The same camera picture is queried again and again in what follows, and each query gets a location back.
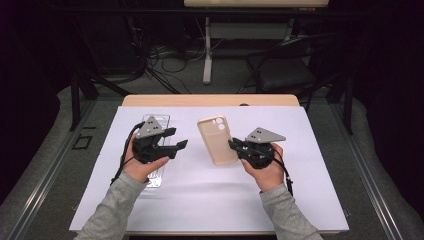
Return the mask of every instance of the white paper sheet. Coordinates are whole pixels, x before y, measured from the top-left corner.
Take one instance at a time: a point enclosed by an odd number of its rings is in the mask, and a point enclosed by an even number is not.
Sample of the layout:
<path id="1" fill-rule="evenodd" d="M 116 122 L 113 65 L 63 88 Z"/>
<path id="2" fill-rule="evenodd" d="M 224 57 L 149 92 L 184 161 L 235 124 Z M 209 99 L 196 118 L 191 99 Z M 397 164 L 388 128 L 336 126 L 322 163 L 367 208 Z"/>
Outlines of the white paper sheet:
<path id="1" fill-rule="evenodd" d="M 197 120 L 226 116 L 233 137 L 244 140 L 256 127 L 284 135 L 284 162 L 296 203 L 320 231 L 349 229 L 308 117 L 301 107 L 120 107 L 70 226 L 79 231 L 101 202 L 129 131 L 144 114 L 171 116 L 177 132 L 171 144 L 187 147 L 165 166 L 162 186 L 146 189 L 129 217 L 127 231 L 157 233 L 272 232 L 259 188 L 240 161 L 215 166 L 197 129 Z"/>

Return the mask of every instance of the gray sleeve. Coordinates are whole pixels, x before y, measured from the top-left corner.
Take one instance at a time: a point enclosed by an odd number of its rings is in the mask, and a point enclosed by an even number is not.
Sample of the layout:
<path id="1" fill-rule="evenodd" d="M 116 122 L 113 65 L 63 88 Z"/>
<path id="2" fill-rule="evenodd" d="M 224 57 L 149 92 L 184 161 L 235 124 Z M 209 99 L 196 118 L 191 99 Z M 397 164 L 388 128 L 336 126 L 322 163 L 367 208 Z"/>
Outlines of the gray sleeve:
<path id="1" fill-rule="evenodd" d="M 284 184 L 260 196 L 278 239 L 322 239 L 318 229 L 302 214 Z"/>
<path id="2" fill-rule="evenodd" d="M 134 203 L 146 185 L 122 172 L 74 239 L 122 239 Z"/>

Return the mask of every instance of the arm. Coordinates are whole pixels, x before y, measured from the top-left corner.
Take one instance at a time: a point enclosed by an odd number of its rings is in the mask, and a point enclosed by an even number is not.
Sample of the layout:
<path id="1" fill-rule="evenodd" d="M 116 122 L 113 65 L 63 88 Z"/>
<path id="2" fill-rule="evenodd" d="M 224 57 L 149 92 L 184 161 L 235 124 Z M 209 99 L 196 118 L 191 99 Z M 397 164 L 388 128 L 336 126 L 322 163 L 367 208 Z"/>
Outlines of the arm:
<path id="1" fill-rule="evenodd" d="M 278 239 L 322 239 L 318 229 L 305 218 L 284 184 L 260 195 Z"/>
<path id="2" fill-rule="evenodd" d="M 122 239 L 128 216 L 146 185 L 122 173 L 75 239 Z"/>
<path id="3" fill-rule="evenodd" d="M 87 220 L 79 239 L 122 239 L 127 229 L 127 220 L 141 191 L 147 186 L 147 176 L 165 165 L 169 158 L 163 157 L 149 164 L 132 160 L 132 142 L 128 145 L 123 172 L 110 186 L 105 198 Z"/>
<path id="4" fill-rule="evenodd" d="M 273 144 L 275 158 L 282 161 L 280 156 L 283 149 Z M 284 185 L 284 171 L 276 162 L 263 169 L 254 169 L 249 162 L 242 160 L 243 167 L 261 189 L 260 197 L 265 212 L 274 224 L 278 239 L 322 239 L 318 230 L 305 218 L 295 204 L 294 198 Z"/>

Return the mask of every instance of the clear phone case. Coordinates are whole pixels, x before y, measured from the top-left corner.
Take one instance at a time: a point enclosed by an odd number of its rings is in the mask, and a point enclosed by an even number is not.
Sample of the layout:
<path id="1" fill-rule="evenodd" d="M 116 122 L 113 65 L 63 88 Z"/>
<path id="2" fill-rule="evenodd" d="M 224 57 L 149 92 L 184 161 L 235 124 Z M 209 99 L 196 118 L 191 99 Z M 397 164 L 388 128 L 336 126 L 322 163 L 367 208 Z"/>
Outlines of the clear phone case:
<path id="1" fill-rule="evenodd" d="M 143 121 L 149 119 L 149 117 L 153 116 L 156 121 L 160 124 L 162 129 L 168 128 L 170 116 L 169 115 L 158 115 L 158 114 L 146 114 L 143 116 Z M 162 138 L 159 141 L 159 146 L 169 145 L 171 137 Z M 162 176 L 165 170 L 165 166 L 159 168 L 158 170 L 150 173 L 147 177 L 149 178 L 149 184 L 147 184 L 148 188 L 158 188 L 162 184 Z"/>
<path id="2" fill-rule="evenodd" d="M 228 144 L 228 140 L 231 140 L 230 128 L 223 115 L 200 119 L 197 127 L 213 164 L 223 165 L 238 160 L 236 151 Z"/>

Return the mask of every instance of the metal bracket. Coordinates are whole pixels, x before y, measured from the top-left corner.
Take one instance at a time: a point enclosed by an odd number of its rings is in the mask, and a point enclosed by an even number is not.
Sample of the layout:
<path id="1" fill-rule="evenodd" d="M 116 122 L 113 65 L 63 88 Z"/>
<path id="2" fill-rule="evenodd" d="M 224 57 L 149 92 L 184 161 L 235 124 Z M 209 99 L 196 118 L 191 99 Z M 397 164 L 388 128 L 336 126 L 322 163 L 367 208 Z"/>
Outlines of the metal bracket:
<path id="1" fill-rule="evenodd" d="M 164 133 L 165 130 L 162 129 L 162 126 L 153 116 L 149 117 L 144 125 L 140 128 L 138 133 L 135 135 L 137 139 L 150 137 L 158 134 Z"/>
<path id="2" fill-rule="evenodd" d="M 246 138 L 246 141 L 252 142 L 252 143 L 270 143 L 270 142 L 279 142 L 279 141 L 285 141 L 285 140 L 286 140 L 286 137 L 273 133 L 261 127 L 256 128 Z"/>

